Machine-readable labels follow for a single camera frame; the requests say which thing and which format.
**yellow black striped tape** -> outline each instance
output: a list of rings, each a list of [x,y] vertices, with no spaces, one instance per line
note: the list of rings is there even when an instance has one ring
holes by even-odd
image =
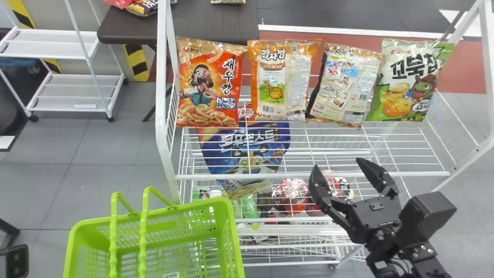
[[[37,29],[36,24],[34,24],[32,17],[29,15],[26,6],[24,5],[24,3],[22,3],[21,0],[7,0],[7,3],[14,12],[15,16],[17,17],[23,28]],[[58,65],[57,63],[57,60],[44,59],[44,61],[53,72],[62,73],[62,70],[60,69],[60,65]]]
[[[134,74],[134,79],[136,81],[147,82],[149,79],[149,71],[142,46],[123,45],[123,47],[125,48],[125,53],[127,54],[128,64]]]

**shopping basket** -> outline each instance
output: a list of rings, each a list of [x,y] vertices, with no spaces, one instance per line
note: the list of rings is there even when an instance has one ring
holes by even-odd
[[[166,207],[149,210],[151,195]],[[127,214],[118,214],[118,201]],[[136,212],[115,192],[110,217],[77,223],[69,235],[63,277],[245,277],[228,199],[174,205],[150,186],[142,203],[142,212]]]

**basket handle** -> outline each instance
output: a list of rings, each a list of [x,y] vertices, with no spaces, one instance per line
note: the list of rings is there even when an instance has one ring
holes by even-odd
[[[156,196],[161,200],[168,209],[176,209],[177,206],[170,202],[161,192],[159,192],[153,186],[148,186],[144,189],[142,194],[142,214],[141,214],[141,225],[140,229],[140,239],[139,239],[139,277],[146,278],[146,234],[147,234],[147,222],[149,214],[149,197],[150,195]]]
[[[120,192],[113,192],[111,201],[112,216],[110,219],[110,278],[117,278],[117,216],[118,201],[128,210],[129,215],[138,216],[130,204],[125,200]]]

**table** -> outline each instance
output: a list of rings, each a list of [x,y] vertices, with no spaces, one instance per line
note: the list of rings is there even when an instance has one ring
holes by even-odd
[[[255,0],[245,4],[211,4],[209,0],[179,0],[172,5],[175,34],[222,43],[247,45],[259,39]],[[158,15],[139,17],[111,6],[97,35],[104,44],[148,45],[156,51]],[[156,107],[142,120],[147,122]]]

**black robotic arm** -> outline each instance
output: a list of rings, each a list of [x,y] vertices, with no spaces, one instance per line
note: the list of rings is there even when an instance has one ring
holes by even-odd
[[[370,252],[367,265],[376,278],[450,278],[437,260],[429,238],[456,212],[440,192],[411,198],[401,208],[398,187],[381,166],[357,158],[362,172],[379,197],[358,202],[333,197],[317,165],[309,178],[312,199],[325,214],[342,226],[354,243]],[[412,265],[410,273],[399,275],[394,261],[398,256]]]

